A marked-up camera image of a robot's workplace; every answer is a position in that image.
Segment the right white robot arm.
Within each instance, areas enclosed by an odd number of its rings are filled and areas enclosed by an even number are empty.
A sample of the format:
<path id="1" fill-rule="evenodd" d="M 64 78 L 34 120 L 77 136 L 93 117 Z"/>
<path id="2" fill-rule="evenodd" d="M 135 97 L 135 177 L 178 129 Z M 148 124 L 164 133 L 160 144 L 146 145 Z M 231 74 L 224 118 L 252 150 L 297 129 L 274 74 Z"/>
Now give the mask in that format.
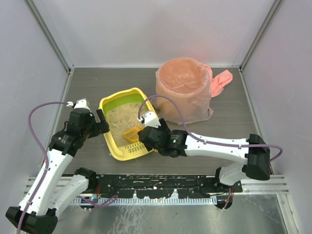
<path id="1" fill-rule="evenodd" d="M 157 127 L 144 127 L 138 139 L 147 149 L 157 150 L 162 156 L 209 156 L 231 161 L 229 166 L 216 170 L 216 186 L 230 187 L 246 178 L 270 179 L 270 149 L 256 134 L 241 139 L 207 137 L 170 130 L 161 119 Z"/>

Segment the orange litter scoop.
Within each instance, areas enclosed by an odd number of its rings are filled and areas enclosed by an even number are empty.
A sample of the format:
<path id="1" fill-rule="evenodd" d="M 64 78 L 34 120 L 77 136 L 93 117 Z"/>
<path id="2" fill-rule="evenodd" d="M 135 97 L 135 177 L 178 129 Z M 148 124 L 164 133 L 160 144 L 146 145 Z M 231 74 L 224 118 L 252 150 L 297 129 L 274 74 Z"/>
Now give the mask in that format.
<path id="1" fill-rule="evenodd" d="M 123 133 L 123 137 L 130 143 L 135 143 L 139 141 L 138 133 L 142 130 L 142 127 L 136 126 Z"/>

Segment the bin with pink bag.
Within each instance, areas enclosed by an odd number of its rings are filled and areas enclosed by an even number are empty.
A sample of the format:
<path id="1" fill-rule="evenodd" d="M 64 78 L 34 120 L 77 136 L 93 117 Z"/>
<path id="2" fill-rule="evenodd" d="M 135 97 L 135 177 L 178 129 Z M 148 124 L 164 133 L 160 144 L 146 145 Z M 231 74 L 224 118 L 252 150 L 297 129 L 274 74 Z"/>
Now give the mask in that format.
<path id="1" fill-rule="evenodd" d="M 173 100 L 186 124 L 210 119 L 212 92 L 205 65 L 192 58 L 175 58 L 156 71 L 156 93 Z"/>

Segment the yellow green litter box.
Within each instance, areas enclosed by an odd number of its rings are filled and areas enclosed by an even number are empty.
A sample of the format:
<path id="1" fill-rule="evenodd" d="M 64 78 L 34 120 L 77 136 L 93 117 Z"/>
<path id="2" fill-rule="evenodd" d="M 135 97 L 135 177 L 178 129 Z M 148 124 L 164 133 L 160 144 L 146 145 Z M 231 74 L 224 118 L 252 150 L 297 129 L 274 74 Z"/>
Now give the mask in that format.
<path id="1" fill-rule="evenodd" d="M 142 127 L 137 117 L 141 103 L 147 96 L 138 88 L 119 91 L 102 98 L 99 108 L 109 124 L 109 132 L 104 134 L 112 157 L 119 161 L 132 160 L 147 155 L 148 150 L 141 142 L 128 141 L 123 133 L 133 127 Z"/>

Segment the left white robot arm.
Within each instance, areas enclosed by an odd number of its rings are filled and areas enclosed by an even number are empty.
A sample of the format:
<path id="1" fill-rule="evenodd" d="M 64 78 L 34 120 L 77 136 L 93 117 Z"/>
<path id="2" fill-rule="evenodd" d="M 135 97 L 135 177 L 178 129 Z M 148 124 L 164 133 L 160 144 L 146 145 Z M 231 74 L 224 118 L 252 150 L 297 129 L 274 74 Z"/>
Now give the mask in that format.
<path id="1" fill-rule="evenodd" d="M 63 129 L 52 136 L 45 152 L 45 162 L 28 194 L 18 206 L 9 207 L 5 214 L 18 232 L 51 234 L 66 207 L 80 193 L 97 188 L 96 173 L 79 168 L 71 181 L 53 194 L 64 170 L 85 140 L 109 132 L 109 124 L 101 109 L 97 110 L 97 115 L 99 122 L 89 109 L 73 109 Z"/>

